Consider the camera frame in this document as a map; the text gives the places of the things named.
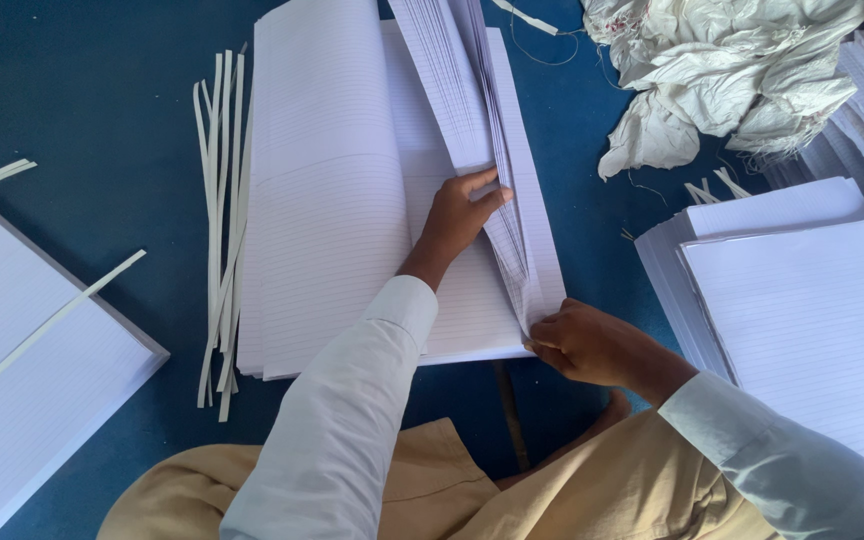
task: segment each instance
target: blue mat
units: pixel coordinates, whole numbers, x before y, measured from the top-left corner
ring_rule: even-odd
[[[0,0],[0,166],[39,166],[0,184],[0,213],[60,264],[91,283],[138,248],[149,254],[102,297],[172,353],[172,359],[29,500],[0,540],[89,538],[140,474],[176,452],[210,443],[260,444],[288,381],[240,377],[228,423],[194,405],[206,328],[207,220],[193,83],[213,55],[251,42],[264,2]],[[519,0],[522,11],[564,30],[580,23],[575,0]],[[603,182],[596,165],[630,92],[612,88],[608,63],[579,36],[574,59],[535,62],[511,41],[509,13],[485,0],[502,27],[525,127],[569,295],[640,326],[675,348],[655,293],[622,227],[640,235],[688,202],[683,182],[711,177],[716,154],[742,172],[722,141],[705,137],[690,165],[633,171]],[[381,6],[384,17],[391,16]],[[518,21],[523,48],[547,62],[572,53]],[[740,175],[747,190],[764,190]],[[602,390],[565,380],[534,359],[509,364],[530,459],[536,462],[594,421]],[[450,416],[494,478],[517,472],[488,363],[418,371],[405,425]]]

